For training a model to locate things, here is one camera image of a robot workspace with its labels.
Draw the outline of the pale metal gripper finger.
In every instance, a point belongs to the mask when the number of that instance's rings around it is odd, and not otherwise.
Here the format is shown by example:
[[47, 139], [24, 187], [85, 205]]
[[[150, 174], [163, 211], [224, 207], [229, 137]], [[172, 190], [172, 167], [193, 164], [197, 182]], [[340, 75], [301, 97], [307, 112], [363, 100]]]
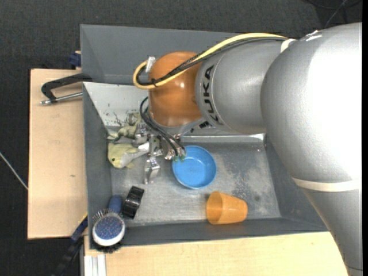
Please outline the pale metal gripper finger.
[[149, 144], [148, 147], [149, 157], [157, 157], [162, 155], [162, 148], [159, 138], [157, 138], [156, 136], [150, 136], [148, 138], [148, 144]]
[[154, 179], [157, 177], [159, 170], [160, 165], [157, 162], [156, 158], [147, 159], [145, 163], [143, 183], [145, 185], [152, 183]]

